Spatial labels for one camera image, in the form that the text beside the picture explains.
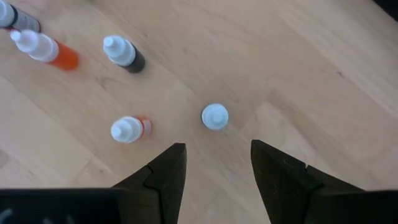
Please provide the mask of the small green food coloring bottle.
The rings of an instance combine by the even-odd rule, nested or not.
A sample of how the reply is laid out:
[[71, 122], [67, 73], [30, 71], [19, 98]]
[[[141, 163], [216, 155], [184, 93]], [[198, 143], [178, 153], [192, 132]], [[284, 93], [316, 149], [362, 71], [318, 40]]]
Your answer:
[[212, 103], [201, 112], [202, 123], [210, 130], [219, 131], [226, 127], [229, 120], [227, 109], [220, 103]]

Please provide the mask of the small orange food coloring bottle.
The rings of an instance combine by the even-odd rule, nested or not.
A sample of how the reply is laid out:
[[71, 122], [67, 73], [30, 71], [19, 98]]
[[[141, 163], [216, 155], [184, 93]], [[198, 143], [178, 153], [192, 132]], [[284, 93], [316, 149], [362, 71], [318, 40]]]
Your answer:
[[111, 126], [111, 136], [121, 143], [136, 142], [152, 131], [152, 122], [145, 116], [124, 116]]
[[78, 53], [55, 39], [32, 30], [12, 30], [10, 38], [17, 48], [32, 59], [52, 65], [64, 71], [79, 65]]

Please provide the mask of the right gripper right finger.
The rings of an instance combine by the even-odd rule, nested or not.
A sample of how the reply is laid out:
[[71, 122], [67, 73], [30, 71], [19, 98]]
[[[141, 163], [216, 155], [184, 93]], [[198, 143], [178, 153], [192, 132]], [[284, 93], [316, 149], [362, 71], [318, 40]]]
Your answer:
[[251, 141], [251, 163], [271, 224], [304, 224], [318, 190], [361, 190], [261, 140]]

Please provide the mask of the black aluminium frame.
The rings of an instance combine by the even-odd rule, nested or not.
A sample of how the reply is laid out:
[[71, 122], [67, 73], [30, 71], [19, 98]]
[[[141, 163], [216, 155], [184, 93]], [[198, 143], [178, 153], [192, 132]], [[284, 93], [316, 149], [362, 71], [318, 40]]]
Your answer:
[[398, 0], [373, 0], [383, 11], [398, 22]]

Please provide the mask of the small black food coloring bottle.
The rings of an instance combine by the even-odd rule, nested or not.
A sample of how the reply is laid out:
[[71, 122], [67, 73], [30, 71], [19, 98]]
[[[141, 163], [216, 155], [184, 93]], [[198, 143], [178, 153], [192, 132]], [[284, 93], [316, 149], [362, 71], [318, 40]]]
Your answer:
[[0, 0], [0, 29], [41, 32], [36, 18], [3, 0]]

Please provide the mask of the small blue food coloring bottle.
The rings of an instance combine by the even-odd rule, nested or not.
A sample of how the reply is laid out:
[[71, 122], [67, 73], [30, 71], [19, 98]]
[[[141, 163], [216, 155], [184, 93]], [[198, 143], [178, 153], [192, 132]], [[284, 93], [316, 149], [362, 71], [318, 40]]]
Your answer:
[[103, 39], [103, 51], [114, 64], [129, 73], [141, 72], [146, 64], [144, 56], [124, 37], [108, 35]]

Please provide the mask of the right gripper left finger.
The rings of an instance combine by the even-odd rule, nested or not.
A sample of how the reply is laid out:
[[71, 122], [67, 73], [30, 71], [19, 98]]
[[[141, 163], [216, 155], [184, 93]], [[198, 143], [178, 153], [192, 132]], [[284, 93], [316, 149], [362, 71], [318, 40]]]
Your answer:
[[177, 224], [186, 169], [186, 145], [175, 143], [116, 184], [121, 224]]

